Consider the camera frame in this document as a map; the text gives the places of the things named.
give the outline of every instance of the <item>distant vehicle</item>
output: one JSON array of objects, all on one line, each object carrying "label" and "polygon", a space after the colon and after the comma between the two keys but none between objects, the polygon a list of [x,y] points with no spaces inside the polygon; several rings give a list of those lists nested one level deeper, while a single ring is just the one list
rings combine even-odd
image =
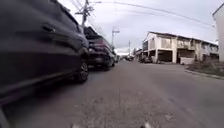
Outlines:
[{"label": "distant vehicle", "polygon": [[119,56],[119,55],[116,55],[116,56],[115,56],[115,62],[118,63],[119,60],[120,60],[120,56]]},{"label": "distant vehicle", "polygon": [[152,57],[151,56],[145,57],[144,63],[152,63]]},{"label": "distant vehicle", "polygon": [[134,60],[134,57],[133,57],[133,56],[127,56],[125,59],[126,59],[127,61],[133,61],[133,60]]},{"label": "distant vehicle", "polygon": [[142,56],[138,60],[140,63],[152,63],[152,57],[150,56]]},{"label": "distant vehicle", "polygon": [[88,64],[93,66],[101,66],[105,70],[110,70],[115,66],[115,55],[113,48],[102,36],[95,34],[91,28],[85,28],[86,38],[89,41],[89,60]]},{"label": "distant vehicle", "polygon": [[1,0],[0,105],[45,82],[88,78],[88,41],[56,0]]}]

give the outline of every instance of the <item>curb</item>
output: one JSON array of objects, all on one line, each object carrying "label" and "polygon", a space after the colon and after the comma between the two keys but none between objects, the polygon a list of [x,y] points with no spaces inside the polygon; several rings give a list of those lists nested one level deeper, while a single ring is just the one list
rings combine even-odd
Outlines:
[{"label": "curb", "polygon": [[187,69],[185,69],[185,72],[190,73],[190,74],[193,74],[193,75],[199,75],[199,76],[204,76],[204,77],[210,77],[210,78],[214,78],[214,79],[224,80],[224,77],[223,76],[217,76],[217,75],[211,75],[211,74],[198,73],[198,72],[190,71],[190,70],[187,70]]}]

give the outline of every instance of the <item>overcast sky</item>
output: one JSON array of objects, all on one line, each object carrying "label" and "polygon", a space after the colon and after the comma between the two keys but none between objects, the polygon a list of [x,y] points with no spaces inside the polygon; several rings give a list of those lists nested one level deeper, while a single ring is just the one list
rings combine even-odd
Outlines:
[{"label": "overcast sky", "polygon": [[[76,7],[81,7],[77,1],[80,1],[81,4],[84,4],[84,0],[59,1],[69,8],[71,13],[77,11]],[[120,30],[120,33],[115,36],[114,45],[121,52],[127,51],[129,40],[131,42],[132,48],[141,48],[142,41],[146,37],[148,31],[172,33],[215,42],[217,36],[216,29],[211,27],[212,25],[215,25],[212,14],[224,2],[223,0],[89,1],[103,2],[93,6],[95,10],[93,11],[92,16],[89,17],[89,23],[92,24],[97,29],[97,31],[104,35],[110,42],[113,26],[115,26],[115,29]],[[164,12],[138,8],[134,6],[113,4],[112,2],[130,3],[163,9],[181,14],[186,17],[198,19],[202,22],[210,24],[211,26]],[[133,13],[133,11],[144,12],[144,14]],[[81,21],[80,16],[75,15],[75,17],[79,22]]]}]

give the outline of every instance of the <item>white building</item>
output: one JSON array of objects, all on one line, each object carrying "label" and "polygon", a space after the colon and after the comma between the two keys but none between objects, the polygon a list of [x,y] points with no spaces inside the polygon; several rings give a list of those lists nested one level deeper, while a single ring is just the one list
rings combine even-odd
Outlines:
[{"label": "white building", "polygon": [[143,52],[155,62],[190,64],[194,60],[218,59],[218,46],[199,39],[168,33],[149,32]]},{"label": "white building", "polygon": [[218,30],[219,58],[220,61],[224,61],[224,3],[215,11],[213,17]]}]

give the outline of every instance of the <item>tire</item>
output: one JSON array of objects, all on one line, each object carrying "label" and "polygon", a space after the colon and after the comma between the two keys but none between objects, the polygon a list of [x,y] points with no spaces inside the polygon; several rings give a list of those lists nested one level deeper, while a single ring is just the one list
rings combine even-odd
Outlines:
[{"label": "tire", "polygon": [[104,71],[110,71],[110,65],[109,64],[103,65],[103,70]]},{"label": "tire", "polygon": [[85,83],[88,80],[89,69],[86,60],[82,60],[81,67],[75,76],[78,83]]},{"label": "tire", "polygon": [[115,63],[113,63],[111,66],[114,67],[115,66]]}]

